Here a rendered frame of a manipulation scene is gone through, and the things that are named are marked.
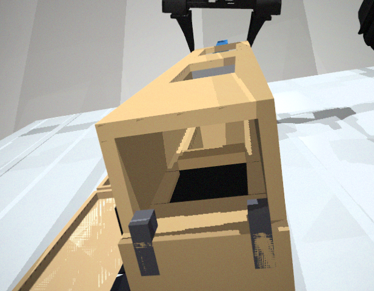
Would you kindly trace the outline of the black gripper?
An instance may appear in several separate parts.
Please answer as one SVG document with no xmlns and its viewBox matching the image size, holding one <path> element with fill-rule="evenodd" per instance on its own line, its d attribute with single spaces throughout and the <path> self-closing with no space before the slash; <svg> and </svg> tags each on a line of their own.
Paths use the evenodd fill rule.
<svg viewBox="0 0 374 291">
<path fill-rule="evenodd" d="M 190 8 L 253 9 L 246 40 L 252 47 L 256 35 L 265 21 L 271 21 L 271 15 L 280 15 L 281 0 L 216 0 L 216 2 L 209 2 L 209 0 L 162 0 L 162 13 L 171 13 L 170 18 L 177 20 L 192 53 L 195 51 L 195 43 Z"/>
</svg>

